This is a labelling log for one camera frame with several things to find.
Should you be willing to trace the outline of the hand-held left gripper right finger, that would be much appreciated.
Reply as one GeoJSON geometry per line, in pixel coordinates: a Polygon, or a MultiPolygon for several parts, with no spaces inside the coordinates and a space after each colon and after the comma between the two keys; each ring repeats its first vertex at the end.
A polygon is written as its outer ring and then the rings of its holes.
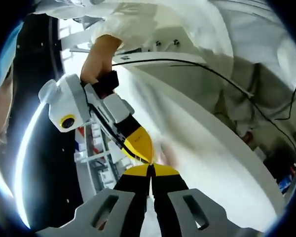
{"type": "Polygon", "coordinates": [[[225,209],[198,189],[190,189],[170,166],[151,166],[154,209],[164,237],[245,237],[225,209]]]}

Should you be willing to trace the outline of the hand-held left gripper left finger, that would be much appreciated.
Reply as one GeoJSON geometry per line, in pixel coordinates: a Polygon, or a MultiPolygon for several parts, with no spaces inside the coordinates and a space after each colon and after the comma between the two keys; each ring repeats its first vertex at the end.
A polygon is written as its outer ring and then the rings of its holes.
{"type": "Polygon", "coordinates": [[[71,233],[79,237],[138,237],[149,192],[151,165],[127,169],[113,189],[104,189],[77,208],[71,233]]]}

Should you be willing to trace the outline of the person's right hand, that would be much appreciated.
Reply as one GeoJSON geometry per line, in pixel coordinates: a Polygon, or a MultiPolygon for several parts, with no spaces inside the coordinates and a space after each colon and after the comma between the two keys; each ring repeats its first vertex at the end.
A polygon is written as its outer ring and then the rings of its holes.
{"type": "Polygon", "coordinates": [[[82,66],[80,79],[85,83],[95,84],[98,77],[112,70],[112,58],[122,41],[110,35],[97,38],[82,66]]]}

